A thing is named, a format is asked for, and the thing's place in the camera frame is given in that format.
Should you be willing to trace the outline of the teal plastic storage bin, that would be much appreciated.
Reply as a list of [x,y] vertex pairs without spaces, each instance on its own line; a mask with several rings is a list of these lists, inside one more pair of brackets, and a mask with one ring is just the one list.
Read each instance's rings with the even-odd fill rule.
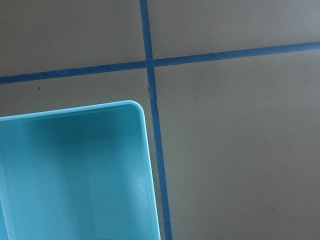
[[0,119],[3,240],[158,240],[142,106],[133,100]]

